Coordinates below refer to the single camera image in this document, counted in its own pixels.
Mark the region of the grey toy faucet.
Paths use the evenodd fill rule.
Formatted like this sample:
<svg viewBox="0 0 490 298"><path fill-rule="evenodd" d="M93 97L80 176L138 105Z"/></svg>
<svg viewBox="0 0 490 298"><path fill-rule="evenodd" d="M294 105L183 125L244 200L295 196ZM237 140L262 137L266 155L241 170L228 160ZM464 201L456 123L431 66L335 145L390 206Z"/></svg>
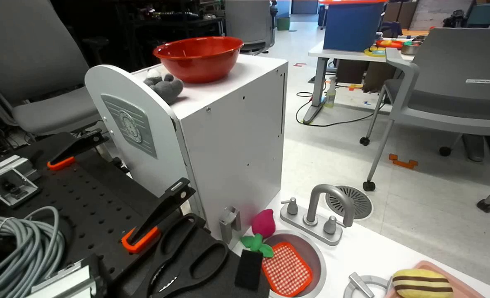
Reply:
<svg viewBox="0 0 490 298"><path fill-rule="evenodd" d="M312 188L307 206L300 205L295 196L284 200L281 218L310 233L317 239L337 246L343 238L343 231L353 224L355 216L352 208L347 208L345 215L322 211L320 201L327 200L330 195L342 196L340 185L319 183Z"/></svg>

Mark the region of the grey chair left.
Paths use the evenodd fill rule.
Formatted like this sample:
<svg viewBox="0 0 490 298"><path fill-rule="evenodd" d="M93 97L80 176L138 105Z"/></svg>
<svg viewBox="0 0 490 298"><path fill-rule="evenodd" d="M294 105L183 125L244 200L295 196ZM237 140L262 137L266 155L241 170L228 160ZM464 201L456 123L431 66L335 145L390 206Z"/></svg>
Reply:
<svg viewBox="0 0 490 298"><path fill-rule="evenodd" d="M21 127L49 135L98 122L88 69L50 0L0 0L0 95Z"/></svg>

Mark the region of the red plastic bowl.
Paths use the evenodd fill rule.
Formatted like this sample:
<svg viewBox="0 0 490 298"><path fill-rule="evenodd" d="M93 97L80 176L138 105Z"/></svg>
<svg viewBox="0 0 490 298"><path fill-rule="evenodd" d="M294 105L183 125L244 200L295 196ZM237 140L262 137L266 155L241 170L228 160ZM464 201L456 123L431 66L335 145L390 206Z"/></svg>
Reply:
<svg viewBox="0 0 490 298"><path fill-rule="evenodd" d="M153 54L184 82L211 82L231 72L242 46L236 36L199 36L160 44Z"/></svg>

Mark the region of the striped toy bread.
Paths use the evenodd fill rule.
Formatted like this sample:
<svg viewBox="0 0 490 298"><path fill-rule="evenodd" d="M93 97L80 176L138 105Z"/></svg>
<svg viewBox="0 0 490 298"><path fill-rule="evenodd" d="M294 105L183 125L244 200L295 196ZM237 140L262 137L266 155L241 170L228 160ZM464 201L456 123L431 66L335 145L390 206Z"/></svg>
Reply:
<svg viewBox="0 0 490 298"><path fill-rule="evenodd" d="M454 298L454 287L444 274L423 267L396 271L393 287L401 298Z"/></svg>

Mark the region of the black orange clamp rear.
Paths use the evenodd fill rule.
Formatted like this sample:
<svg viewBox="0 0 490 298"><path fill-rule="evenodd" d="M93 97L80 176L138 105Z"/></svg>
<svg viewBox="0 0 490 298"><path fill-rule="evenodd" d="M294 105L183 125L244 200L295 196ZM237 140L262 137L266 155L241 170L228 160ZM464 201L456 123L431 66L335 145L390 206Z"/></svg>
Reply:
<svg viewBox="0 0 490 298"><path fill-rule="evenodd" d="M77 155L87 152L107 140L103 132L90 132L87 135L77 137L70 143L67 143L59 153L55 153L47 166L50 170L64 170L77 162Z"/></svg>

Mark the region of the white toy cabinet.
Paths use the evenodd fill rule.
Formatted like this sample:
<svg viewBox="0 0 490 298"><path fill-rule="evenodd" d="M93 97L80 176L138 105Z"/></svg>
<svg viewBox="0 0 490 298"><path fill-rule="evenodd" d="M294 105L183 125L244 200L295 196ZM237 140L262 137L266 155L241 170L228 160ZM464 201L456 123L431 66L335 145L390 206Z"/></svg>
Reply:
<svg viewBox="0 0 490 298"><path fill-rule="evenodd" d="M289 62L242 54L229 75L186 84L175 104L146 84L163 70L98 64L85 85L135 180L161 195L189 178L191 210L233 243L282 188Z"/></svg>

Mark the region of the blue storage bin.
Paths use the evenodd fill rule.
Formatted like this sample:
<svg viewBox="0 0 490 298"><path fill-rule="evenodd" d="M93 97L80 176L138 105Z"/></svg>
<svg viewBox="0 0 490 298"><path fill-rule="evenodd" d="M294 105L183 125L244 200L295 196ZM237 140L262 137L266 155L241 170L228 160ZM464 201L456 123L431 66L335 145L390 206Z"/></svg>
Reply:
<svg viewBox="0 0 490 298"><path fill-rule="evenodd" d="M363 51L377 39L385 0L325 0L325 49Z"/></svg>

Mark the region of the grey plush toy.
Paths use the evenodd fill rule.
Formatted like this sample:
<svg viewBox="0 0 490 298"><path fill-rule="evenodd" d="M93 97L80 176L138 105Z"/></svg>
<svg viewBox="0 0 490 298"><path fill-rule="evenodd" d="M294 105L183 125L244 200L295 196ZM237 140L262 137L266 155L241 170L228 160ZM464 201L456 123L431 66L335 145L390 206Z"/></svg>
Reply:
<svg viewBox="0 0 490 298"><path fill-rule="evenodd" d="M184 82L178 79L175 74L151 74L145 79L145 82L158 92L168 104L175 104L180 100L180 94L184 89Z"/></svg>

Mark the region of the grey office chair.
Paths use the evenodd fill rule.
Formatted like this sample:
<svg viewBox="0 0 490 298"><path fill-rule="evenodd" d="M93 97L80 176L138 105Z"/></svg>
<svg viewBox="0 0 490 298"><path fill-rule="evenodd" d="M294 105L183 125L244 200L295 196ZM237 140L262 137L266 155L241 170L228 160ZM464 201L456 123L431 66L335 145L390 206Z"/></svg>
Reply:
<svg viewBox="0 0 490 298"><path fill-rule="evenodd" d="M380 92L378 107L385 97L393 107L365 190L377 188L373 176L395 125L490 135L490 27L434 27L411 61L395 47L385 51L385 59L403 75ZM363 145L370 143L375 120L360 138Z"/></svg>

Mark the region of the pink plush flower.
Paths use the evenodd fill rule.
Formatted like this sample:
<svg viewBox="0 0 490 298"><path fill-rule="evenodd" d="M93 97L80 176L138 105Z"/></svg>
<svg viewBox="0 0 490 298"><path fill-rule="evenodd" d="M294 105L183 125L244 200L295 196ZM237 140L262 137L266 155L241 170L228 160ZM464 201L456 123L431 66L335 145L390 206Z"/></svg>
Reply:
<svg viewBox="0 0 490 298"><path fill-rule="evenodd" d="M271 238L277 229L276 218L274 218L274 210L266 208L266 210L259 211L252 218L251 226L252 226L252 233L244 234L241 238L241 243L246 248L249 248L251 251L259 251L266 258L272 258L274 256L274 248L267 243L267 238Z"/></svg>

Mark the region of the grey toy stove burner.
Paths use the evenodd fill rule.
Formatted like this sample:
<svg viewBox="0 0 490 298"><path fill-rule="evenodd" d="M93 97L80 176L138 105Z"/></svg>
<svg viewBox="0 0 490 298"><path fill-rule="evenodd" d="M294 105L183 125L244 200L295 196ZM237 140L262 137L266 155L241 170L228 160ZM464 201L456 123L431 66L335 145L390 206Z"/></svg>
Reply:
<svg viewBox="0 0 490 298"><path fill-rule="evenodd" d="M388 292L390 281L378 274L352 272L343 298L383 298Z"/></svg>

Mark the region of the orange mesh strainer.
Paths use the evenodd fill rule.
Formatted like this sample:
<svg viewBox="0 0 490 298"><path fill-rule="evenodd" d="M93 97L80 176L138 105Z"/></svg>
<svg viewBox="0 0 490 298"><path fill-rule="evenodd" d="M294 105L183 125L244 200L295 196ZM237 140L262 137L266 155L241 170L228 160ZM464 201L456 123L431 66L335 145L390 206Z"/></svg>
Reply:
<svg viewBox="0 0 490 298"><path fill-rule="evenodd" d="M290 241L274 244L274 256L262 261L271 287L282 296L299 296L314 279L314 269Z"/></svg>

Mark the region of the white desk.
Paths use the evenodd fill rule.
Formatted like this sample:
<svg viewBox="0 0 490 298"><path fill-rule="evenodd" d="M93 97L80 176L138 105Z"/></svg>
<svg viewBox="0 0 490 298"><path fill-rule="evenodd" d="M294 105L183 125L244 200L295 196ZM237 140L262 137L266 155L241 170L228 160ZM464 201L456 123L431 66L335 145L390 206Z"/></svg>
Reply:
<svg viewBox="0 0 490 298"><path fill-rule="evenodd" d="M333 82L362 82L372 64L386 62L383 52L329 49L322 42L315 44L309 54L317 57L317 69L314 75L312 105L304 117L305 123L312 123L325 105L324 87L327 74L332 74Z"/></svg>

